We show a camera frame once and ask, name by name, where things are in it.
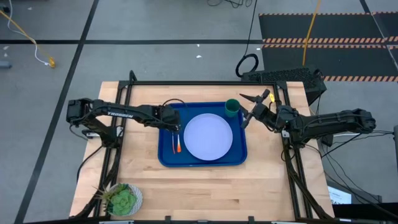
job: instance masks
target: succulent plant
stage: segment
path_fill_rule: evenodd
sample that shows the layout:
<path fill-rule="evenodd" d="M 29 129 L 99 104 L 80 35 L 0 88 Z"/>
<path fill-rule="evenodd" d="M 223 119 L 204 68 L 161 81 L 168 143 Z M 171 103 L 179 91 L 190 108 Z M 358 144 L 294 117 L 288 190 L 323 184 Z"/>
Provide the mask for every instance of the succulent plant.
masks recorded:
<path fill-rule="evenodd" d="M 118 184 L 114 190 L 101 193 L 99 197 L 105 201 L 106 211 L 115 215 L 128 215 L 137 201 L 128 184 Z"/>
<path fill-rule="evenodd" d="M 115 215 L 127 215 L 136 203 L 136 200 L 137 198 L 129 190 L 122 190 L 111 198 L 113 205 L 112 213 Z"/>

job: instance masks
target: green cup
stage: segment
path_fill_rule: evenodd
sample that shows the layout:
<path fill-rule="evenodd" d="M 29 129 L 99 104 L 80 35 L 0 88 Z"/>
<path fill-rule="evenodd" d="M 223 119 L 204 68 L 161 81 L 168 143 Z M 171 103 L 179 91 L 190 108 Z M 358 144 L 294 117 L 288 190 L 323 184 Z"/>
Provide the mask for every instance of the green cup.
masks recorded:
<path fill-rule="evenodd" d="M 233 118 L 238 114 L 239 107 L 240 104 L 238 100 L 229 99 L 225 102 L 225 114 L 228 117 Z"/>

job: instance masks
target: white label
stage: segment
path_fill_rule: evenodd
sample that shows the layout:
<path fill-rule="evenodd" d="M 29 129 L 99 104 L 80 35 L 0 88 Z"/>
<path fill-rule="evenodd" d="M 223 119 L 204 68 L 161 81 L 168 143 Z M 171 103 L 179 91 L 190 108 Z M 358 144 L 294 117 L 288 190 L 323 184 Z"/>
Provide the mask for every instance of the white label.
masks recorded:
<path fill-rule="evenodd" d="M 333 187 L 328 187 L 328 190 L 332 205 L 351 204 L 351 194 L 334 189 Z"/>
<path fill-rule="evenodd" d="M 111 115 L 111 116 L 120 116 L 120 117 L 123 117 L 123 118 L 132 118 L 132 115 L 129 115 L 129 114 L 122 114 L 122 113 L 108 112 L 108 115 Z"/>

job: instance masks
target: yellow cable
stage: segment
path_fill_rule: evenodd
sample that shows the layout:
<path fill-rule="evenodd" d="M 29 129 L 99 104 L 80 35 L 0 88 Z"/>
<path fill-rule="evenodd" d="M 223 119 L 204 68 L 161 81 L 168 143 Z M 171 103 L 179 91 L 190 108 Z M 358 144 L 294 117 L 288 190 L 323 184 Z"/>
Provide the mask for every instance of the yellow cable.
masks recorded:
<path fill-rule="evenodd" d="M 307 44 L 308 44 L 308 40 L 310 38 L 310 34 L 311 34 L 311 30 L 312 30 L 312 25 L 313 22 L 315 21 L 315 17 L 317 16 L 318 10 L 319 10 L 319 6 L 321 5 L 321 0 L 318 0 L 317 3 L 317 8 L 315 9 L 315 12 L 312 16 L 312 20 L 311 20 L 311 24 L 310 24 L 310 28 L 308 29 L 308 33 L 307 33 L 307 38 L 305 39 L 305 45 L 304 45 L 304 53 L 303 53 L 303 66 L 305 65 L 305 53 L 307 52 Z"/>
<path fill-rule="evenodd" d="M 7 18 L 8 20 L 10 20 L 24 35 L 25 37 L 27 37 L 30 41 L 32 41 L 32 43 L 34 45 L 36 45 L 36 47 L 43 53 L 45 54 L 48 58 L 49 58 L 49 65 L 52 68 L 55 68 L 55 60 L 53 57 L 51 57 L 46 51 L 42 50 L 39 45 L 36 43 L 36 40 L 34 40 L 33 38 L 29 37 L 29 35 L 26 34 L 26 32 L 16 23 L 14 22 L 9 16 L 7 16 L 2 10 L 0 10 L 0 13 Z"/>

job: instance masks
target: gray floor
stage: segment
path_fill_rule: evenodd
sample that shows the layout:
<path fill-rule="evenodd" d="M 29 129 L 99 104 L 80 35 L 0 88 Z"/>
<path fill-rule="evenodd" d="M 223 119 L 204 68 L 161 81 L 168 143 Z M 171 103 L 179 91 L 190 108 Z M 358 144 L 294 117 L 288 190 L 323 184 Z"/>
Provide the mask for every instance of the gray floor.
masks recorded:
<path fill-rule="evenodd" d="M 79 39 L 92 0 L 14 1 L 14 19 L 37 39 Z M 259 0 L 257 12 L 313 12 L 316 0 Z M 367 0 L 372 11 L 398 11 L 395 0 Z M 358 0 L 323 0 L 320 12 L 363 12 Z M 205 0 L 100 0 L 88 39 L 245 39 L 251 8 L 233 9 Z M 0 39 L 23 39 L 0 19 Z M 253 39 L 260 39 L 258 19 Z M 0 60 L 13 63 L 0 70 L 0 222 L 12 223 L 27 187 L 55 109 L 76 45 L 43 45 L 57 61 L 56 69 L 34 58 L 32 45 L 0 45 Z M 249 52 L 258 53 L 259 45 Z M 86 45 L 67 100 L 96 98 L 102 81 L 126 79 L 133 69 L 140 80 L 238 80 L 234 67 L 245 45 Z M 244 64 L 242 70 L 251 65 Z M 398 124 L 397 83 L 326 83 L 321 113 L 363 108 L 377 128 Z M 75 176 L 85 142 L 72 136 L 65 107 L 29 206 L 25 222 L 66 218 L 75 191 Z M 364 190 L 387 202 L 398 201 L 397 164 L 391 137 L 352 142 L 333 153 L 347 174 Z M 327 160 L 325 170 L 333 177 Z"/>

